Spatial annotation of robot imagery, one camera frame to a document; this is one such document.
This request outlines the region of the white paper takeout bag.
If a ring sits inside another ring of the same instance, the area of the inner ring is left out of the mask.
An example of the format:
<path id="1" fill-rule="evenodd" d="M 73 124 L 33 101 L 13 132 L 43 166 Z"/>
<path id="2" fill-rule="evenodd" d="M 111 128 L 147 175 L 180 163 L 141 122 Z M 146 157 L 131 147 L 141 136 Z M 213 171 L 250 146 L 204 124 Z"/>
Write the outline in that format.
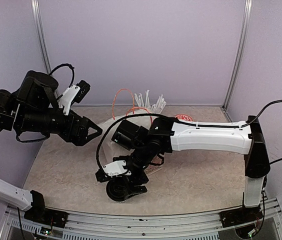
<path id="1" fill-rule="evenodd" d="M 115 104 L 118 95 L 122 91 L 129 92 L 131 96 L 131 106 L 124 114 L 115 113 Z M 111 118 L 99 124 L 102 132 L 113 124 L 116 120 L 136 114 L 160 114 L 164 110 L 167 102 L 164 95 L 161 94 L 154 103 L 150 102 L 150 91 L 142 93 L 133 93 L 128 88 L 119 89 L 111 105 Z M 134 147 L 142 146 L 142 140 L 147 135 L 148 129 L 153 123 L 154 116 L 132 117 L 117 123 L 106 135 L 101 150 L 104 153 L 106 163 L 111 163 L 114 158 L 119 156 L 130 155 Z"/>

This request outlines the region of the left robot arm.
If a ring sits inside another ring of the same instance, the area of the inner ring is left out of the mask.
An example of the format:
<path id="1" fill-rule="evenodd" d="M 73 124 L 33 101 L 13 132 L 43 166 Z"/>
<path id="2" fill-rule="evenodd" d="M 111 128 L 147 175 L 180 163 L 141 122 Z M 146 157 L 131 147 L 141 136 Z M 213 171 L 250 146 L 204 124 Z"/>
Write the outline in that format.
<path id="1" fill-rule="evenodd" d="M 45 141 L 57 134 L 77 147 L 100 136 L 102 128 L 71 110 L 71 106 L 80 103 L 90 91 L 90 84 L 84 80 L 78 84 L 71 82 L 56 96 L 58 86 L 51 73 L 30 70 L 16 91 L 0 89 L 0 132 L 14 130 L 18 142 L 25 132 L 42 134 L 42 138 L 29 139 L 28 143 Z"/>

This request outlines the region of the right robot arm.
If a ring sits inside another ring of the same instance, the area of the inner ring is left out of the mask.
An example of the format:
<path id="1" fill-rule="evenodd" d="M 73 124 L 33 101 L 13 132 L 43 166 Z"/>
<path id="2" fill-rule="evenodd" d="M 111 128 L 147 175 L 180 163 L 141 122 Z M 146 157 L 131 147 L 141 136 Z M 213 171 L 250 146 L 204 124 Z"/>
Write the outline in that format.
<path id="1" fill-rule="evenodd" d="M 100 165 L 95 177 L 106 183 L 110 199 L 106 209 L 115 213 L 115 206 L 147 192 L 149 179 L 145 173 L 154 158 L 188 150 L 221 151 L 244 157 L 245 187 L 237 218 L 247 222 L 260 211 L 266 176 L 271 169 L 267 147 L 258 115 L 238 122 L 184 121 L 158 113 L 146 112 L 152 119 L 149 128 L 131 122 L 131 116 L 115 119 L 106 129 L 111 140 L 128 150 L 128 155 L 114 157 Z"/>

